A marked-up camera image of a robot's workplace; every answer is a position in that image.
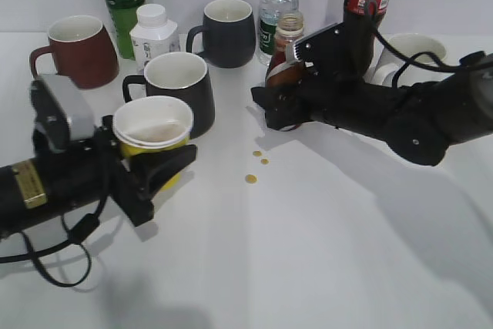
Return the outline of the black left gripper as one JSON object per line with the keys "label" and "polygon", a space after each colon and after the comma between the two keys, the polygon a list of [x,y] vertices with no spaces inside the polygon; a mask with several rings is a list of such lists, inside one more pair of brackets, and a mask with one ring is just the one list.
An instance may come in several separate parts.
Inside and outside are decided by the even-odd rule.
{"label": "black left gripper", "polygon": [[103,116],[93,137],[73,142],[59,153],[49,147],[41,126],[35,125],[33,163],[47,203],[32,211],[33,224],[97,202],[106,194],[138,227],[154,216],[151,199],[196,160],[197,146],[193,144],[142,153],[132,158],[131,174],[122,164],[112,124],[113,116]]}

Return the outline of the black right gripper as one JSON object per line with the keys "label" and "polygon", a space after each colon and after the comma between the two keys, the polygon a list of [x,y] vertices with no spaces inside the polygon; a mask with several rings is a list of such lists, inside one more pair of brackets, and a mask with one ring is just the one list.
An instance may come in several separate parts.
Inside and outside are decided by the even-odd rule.
{"label": "black right gripper", "polygon": [[269,129],[320,122],[378,140],[384,138],[384,127],[401,101],[396,89],[366,82],[330,84],[315,78],[284,87],[255,86],[250,92]]}

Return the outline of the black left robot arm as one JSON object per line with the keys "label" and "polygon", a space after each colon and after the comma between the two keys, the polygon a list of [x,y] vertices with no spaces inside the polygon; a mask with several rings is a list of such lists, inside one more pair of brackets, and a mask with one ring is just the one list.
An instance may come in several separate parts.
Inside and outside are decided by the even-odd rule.
{"label": "black left robot arm", "polygon": [[123,159],[112,117],[91,137],[63,150],[50,146],[39,128],[32,133],[34,157],[1,168],[1,235],[8,236],[97,201],[102,194],[133,226],[154,217],[153,197],[195,161],[193,144]]}

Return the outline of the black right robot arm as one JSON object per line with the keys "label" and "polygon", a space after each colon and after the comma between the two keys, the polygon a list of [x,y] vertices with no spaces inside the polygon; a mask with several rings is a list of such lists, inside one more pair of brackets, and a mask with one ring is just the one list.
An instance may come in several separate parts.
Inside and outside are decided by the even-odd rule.
{"label": "black right robot arm", "polygon": [[401,158],[436,166],[450,146],[492,133],[492,57],[483,51],[461,59],[441,81],[387,87],[340,72],[310,71],[278,87],[253,87],[267,126],[321,122],[380,140]]}

